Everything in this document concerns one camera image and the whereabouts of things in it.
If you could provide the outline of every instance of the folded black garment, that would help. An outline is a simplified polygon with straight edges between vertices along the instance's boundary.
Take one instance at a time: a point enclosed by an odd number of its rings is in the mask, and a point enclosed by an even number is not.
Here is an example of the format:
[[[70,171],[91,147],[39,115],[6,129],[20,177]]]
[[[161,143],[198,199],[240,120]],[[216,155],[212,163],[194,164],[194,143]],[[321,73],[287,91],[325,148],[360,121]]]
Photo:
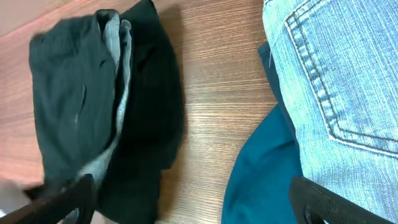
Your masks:
[[[101,38],[98,13],[62,20],[30,43],[45,187],[59,188],[64,180],[75,179],[114,139],[121,92],[115,78],[118,63]],[[131,24],[131,80],[120,139],[99,188],[98,210],[118,223],[153,223],[160,171],[171,167],[182,140],[180,77],[152,1],[137,3],[120,19]]]

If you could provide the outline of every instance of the blue jeans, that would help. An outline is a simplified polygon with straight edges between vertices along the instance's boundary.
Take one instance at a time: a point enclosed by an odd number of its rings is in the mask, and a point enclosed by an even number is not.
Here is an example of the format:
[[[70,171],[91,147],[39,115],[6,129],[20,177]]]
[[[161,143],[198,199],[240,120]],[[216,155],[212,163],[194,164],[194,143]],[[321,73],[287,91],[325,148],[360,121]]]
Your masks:
[[[398,222],[398,3],[266,0],[303,174]]]

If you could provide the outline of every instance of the wooden surface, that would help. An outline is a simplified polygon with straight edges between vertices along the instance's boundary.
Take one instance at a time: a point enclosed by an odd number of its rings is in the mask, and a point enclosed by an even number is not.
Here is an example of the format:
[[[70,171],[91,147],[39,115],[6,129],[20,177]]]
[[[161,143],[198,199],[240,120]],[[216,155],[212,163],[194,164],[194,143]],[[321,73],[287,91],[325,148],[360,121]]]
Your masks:
[[[21,1],[24,7],[34,2]],[[101,8],[124,12],[137,1],[53,2],[0,25],[0,177],[23,184],[43,176],[27,61],[30,37],[60,18]],[[236,156],[275,105],[257,54],[266,40],[262,0],[154,2],[178,57],[187,112],[182,148],[162,179],[160,217],[163,223],[219,223]]]

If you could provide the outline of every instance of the dark blue fabric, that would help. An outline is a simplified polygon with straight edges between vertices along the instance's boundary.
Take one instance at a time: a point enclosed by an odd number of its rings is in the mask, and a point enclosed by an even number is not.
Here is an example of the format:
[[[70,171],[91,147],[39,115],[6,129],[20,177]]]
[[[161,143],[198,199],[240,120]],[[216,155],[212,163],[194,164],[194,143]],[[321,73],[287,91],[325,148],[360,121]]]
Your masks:
[[[253,132],[236,159],[224,196],[222,224],[296,223],[289,187],[292,177],[302,176],[299,148],[273,62],[268,67],[267,44],[259,48],[259,54],[279,103]]]

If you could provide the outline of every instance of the garment pocket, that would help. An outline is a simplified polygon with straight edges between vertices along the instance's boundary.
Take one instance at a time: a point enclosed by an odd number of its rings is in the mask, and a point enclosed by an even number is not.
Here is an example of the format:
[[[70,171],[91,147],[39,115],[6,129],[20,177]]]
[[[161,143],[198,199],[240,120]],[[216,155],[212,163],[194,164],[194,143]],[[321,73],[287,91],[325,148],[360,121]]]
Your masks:
[[[330,138],[398,157],[398,5],[308,0],[285,21]]]

